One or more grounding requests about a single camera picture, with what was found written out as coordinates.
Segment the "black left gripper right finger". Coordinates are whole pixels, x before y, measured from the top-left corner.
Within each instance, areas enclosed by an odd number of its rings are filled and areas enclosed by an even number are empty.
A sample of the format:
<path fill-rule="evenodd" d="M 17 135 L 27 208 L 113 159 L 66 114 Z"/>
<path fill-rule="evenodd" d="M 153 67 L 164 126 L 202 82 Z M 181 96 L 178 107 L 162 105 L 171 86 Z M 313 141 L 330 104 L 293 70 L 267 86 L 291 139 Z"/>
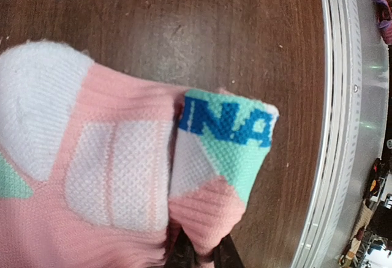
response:
<path fill-rule="evenodd" d="M 242 268 L 242 260 L 230 234 L 214 249 L 213 258 L 215 268 Z"/>

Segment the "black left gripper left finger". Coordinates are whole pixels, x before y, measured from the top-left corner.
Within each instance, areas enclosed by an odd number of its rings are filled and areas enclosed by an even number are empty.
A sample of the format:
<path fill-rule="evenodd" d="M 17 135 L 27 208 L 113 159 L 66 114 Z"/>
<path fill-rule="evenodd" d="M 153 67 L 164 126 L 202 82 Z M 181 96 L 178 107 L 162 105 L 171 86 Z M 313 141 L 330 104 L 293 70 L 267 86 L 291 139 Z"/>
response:
<path fill-rule="evenodd" d="M 196 268 L 197 266 L 195 249 L 189 237 L 181 228 L 173 250 L 165 263 L 165 268 Z"/>

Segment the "pink mint patterned sock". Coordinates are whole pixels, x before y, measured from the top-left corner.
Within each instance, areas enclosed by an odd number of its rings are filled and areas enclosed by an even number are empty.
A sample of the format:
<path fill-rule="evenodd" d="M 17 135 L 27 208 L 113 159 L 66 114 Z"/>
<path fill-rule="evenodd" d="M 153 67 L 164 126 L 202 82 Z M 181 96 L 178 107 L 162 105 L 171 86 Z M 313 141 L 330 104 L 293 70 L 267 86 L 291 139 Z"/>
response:
<path fill-rule="evenodd" d="M 246 211 L 279 112 L 134 78 L 72 47 L 1 55 L 1 266 L 197 267 Z"/>

